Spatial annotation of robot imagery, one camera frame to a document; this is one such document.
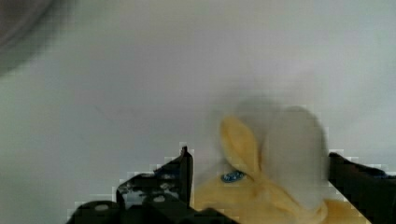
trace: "white surface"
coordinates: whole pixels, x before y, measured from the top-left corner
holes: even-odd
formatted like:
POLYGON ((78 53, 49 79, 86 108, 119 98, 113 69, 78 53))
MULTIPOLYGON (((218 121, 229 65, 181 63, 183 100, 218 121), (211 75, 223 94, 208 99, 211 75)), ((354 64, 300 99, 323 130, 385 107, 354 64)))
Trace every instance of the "white surface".
POLYGON ((203 174, 222 114, 260 120, 268 100, 305 105, 329 148, 396 171, 395 52, 390 0, 81 1, 0 78, 0 223, 65 223, 179 142, 203 174))

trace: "yellow plush toy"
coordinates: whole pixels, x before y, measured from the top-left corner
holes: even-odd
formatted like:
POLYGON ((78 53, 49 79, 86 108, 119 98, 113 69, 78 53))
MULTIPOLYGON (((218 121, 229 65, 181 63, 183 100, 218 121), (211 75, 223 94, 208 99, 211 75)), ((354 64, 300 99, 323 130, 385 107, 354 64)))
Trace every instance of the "yellow plush toy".
MULTIPOLYGON (((292 107, 278 116, 264 149, 259 150, 253 132, 241 120, 225 118, 219 128, 221 144, 235 171, 199 186, 191 195, 191 207, 198 211, 212 207, 241 224, 370 223, 351 203, 319 195, 323 178, 320 173, 307 172, 301 164, 312 162, 309 156, 315 153, 310 150, 315 149, 309 148, 320 140, 315 133, 318 127, 315 117, 292 107), (291 148, 302 148, 302 152, 293 154, 288 151, 291 148), (285 153, 292 156, 288 159, 285 153), (292 169, 296 178, 290 175, 292 169), (311 189, 304 182, 315 186, 311 189)), ((319 154, 313 157, 320 161, 319 154)))

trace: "blue eye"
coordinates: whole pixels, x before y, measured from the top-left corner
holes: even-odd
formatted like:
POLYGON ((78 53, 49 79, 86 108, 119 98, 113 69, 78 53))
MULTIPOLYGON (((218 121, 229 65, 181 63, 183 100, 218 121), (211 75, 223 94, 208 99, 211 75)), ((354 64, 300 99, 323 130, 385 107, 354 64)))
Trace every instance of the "blue eye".
POLYGON ((242 179, 244 176, 245 176, 245 174, 240 171, 233 171, 233 172, 230 172, 229 174, 222 175, 221 180, 224 183, 233 183, 235 181, 242 179))

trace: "black metal bracket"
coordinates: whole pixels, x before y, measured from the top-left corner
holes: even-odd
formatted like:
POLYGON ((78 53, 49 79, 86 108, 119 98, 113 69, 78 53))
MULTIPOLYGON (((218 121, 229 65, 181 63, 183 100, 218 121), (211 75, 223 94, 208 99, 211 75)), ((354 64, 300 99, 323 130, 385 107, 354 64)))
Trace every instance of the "black metal bracket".
POLYGON ((373 224, 396 223, 396 176, 330 153, 329 181, 373 224))
POLYGON ((136 175, 116 191, 117 202, 80 206, 67 224, 236 224, 222 213, 190 207, 193 159, 187 147, 152 174, 136 175))

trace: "plush ear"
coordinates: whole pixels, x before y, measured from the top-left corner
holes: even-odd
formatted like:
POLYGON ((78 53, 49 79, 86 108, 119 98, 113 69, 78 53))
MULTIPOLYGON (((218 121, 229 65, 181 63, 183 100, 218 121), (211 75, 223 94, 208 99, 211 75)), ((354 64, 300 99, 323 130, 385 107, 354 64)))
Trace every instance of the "plush ear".
POLYGON ((278 115, 263 149, 266 174, 306 209, 320 206, 327 188, 324 141, 317 118, 294 106, 278 115))
POLYGON ((260 158, 253 132, 239 119, 227 117, 220 124, 221 144, 227 161, 253 179, 261 175, 260 158))

